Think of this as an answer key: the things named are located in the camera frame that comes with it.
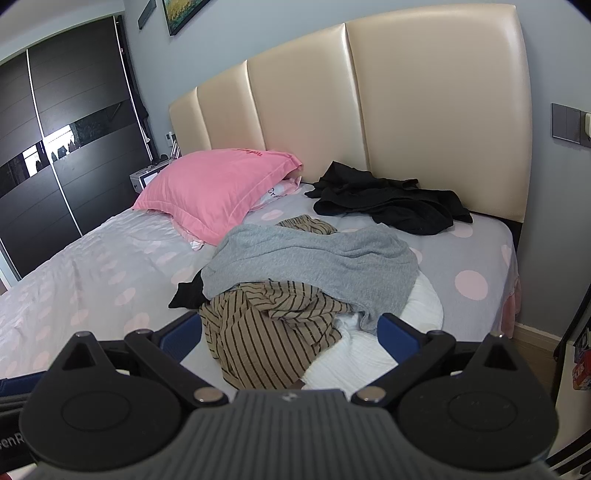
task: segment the beige leather headboard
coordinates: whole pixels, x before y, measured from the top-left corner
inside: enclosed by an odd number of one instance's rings
[[[268,50],[170,105],[183,154],[280,150],[316,181],[335,160],[451,189],[523,221],[531,94],[513,5],[400,10]]]

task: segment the wooden floor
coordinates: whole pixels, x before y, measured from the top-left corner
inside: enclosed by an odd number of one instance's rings
[[[513,344],[546,391],[550,392],[554,369],[556,367],[556,362],[552,358],[552,352],[529,343],[521,342],[520,340],[513,339]]]

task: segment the wardrobe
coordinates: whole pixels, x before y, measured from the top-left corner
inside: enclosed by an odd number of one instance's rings
[[[17,278],[137,197],[129,175],[152,154],[120,36],[105,18],[0,64],[0,249]]]

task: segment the gray polka dot bed sheet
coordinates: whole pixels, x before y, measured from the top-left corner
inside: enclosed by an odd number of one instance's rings
[[[275,224],[309,214],[340,232],[373,220],[367,215],[325,217],[305,197],[310,185],[251,212],[245,223]],[[480,341],[501,322],[517,282],[511,233],[500,221],[474,215],[435,236],[399,232],[443,305],[443,329],[458,340]],[[179,282],[190,281],[215,248],[194,251],[159,212],[126,210],[66,247],[0,297],[0,378],[47,369],[74,332],[120,339],[137,328],[157,330],[186,312],[169,309]],[[218,382],[206,342],[183,362]]]

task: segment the red box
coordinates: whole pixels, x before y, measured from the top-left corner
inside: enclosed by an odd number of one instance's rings
[[[573,388],[591,390],[591,351],[587,350],[573,368]]]

